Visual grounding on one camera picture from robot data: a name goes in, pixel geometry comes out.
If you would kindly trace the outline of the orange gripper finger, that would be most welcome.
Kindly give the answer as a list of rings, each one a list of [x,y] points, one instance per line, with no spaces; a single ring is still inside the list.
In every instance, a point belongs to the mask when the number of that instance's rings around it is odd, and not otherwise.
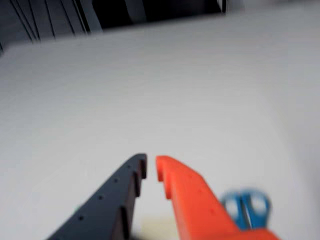
[[[155,158],[158,180],[171,200],[182,240],[276,240],[267,229],[271,204],[262,192],[227,194],[222,201],[205,179],[166,155]]]

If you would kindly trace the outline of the dark navy gripper finger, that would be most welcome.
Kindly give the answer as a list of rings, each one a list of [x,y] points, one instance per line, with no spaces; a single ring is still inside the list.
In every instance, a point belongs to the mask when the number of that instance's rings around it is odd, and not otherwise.
[[[49,239],[131,239],[135,200],[146,177],[147,155],[133,155]]]

